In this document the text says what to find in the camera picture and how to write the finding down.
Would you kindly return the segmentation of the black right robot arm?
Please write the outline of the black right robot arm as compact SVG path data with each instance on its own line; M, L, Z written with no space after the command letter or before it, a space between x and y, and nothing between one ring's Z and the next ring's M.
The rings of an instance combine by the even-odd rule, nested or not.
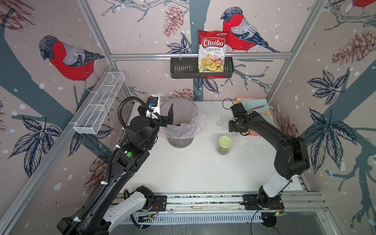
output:
M286 134L267 122L256 111L246 111L243 104L231 106L234 119L229 121L229 131L244 135L253 131L267 140L276 150L274 172L258 190L258 204L270 208L291 183L294 176L310 168L306 141L302 137Z

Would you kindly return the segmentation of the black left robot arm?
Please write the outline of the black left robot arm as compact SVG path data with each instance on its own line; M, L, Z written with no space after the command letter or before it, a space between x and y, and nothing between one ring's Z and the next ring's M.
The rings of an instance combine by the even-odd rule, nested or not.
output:
M145 186L138 187L117 206L110 206L149 157L160 127L173 123L173 107L167 116L161 116L153 102L141 101L139 115L126 125L122 118L124 105L120 104L117 115L126 136L108 158L106 174L89 200L77 213L58 223L57 229L63 235L109 235L135 212L152 207L154 193Z

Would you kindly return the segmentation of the green lid mung bean jar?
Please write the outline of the green lid mung bean jar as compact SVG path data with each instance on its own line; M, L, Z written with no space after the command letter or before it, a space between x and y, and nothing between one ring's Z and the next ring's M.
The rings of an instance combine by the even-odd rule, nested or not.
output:
M231 137L223 135L218 140L217 151L220 155L227 155L232 147Z

